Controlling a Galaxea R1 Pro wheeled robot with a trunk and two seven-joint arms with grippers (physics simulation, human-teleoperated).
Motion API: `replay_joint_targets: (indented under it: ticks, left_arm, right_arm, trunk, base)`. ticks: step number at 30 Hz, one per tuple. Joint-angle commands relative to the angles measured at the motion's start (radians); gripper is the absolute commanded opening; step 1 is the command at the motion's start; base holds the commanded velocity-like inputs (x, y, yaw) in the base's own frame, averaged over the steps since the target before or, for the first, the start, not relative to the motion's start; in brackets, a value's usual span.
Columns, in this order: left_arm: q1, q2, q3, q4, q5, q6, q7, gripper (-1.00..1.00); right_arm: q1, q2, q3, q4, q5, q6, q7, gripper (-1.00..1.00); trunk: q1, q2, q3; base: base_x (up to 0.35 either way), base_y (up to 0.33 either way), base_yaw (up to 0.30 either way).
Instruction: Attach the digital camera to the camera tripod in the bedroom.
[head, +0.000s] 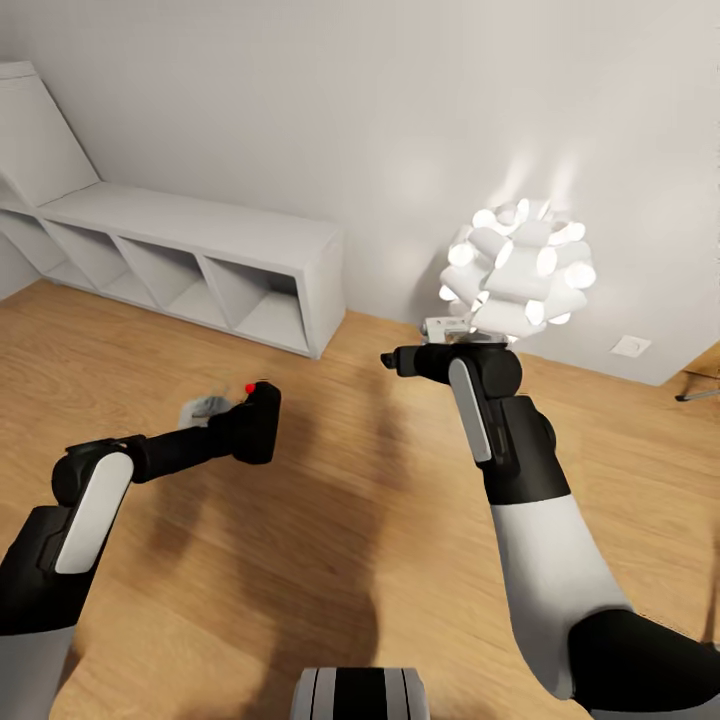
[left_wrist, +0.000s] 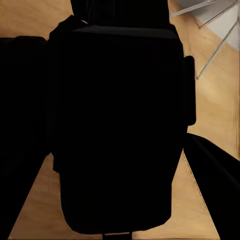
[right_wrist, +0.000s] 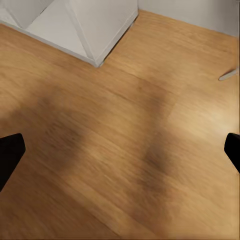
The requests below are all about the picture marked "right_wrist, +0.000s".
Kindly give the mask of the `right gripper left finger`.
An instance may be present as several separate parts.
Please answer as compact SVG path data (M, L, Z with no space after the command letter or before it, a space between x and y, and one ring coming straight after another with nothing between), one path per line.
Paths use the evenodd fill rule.
M0 192L26 152L21 133L0 138Z

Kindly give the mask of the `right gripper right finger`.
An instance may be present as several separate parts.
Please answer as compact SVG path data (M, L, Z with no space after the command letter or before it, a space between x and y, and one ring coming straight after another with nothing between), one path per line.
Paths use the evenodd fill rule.
M227 135L224 151L235 165L240 173L240 135L235 133L229 133Z

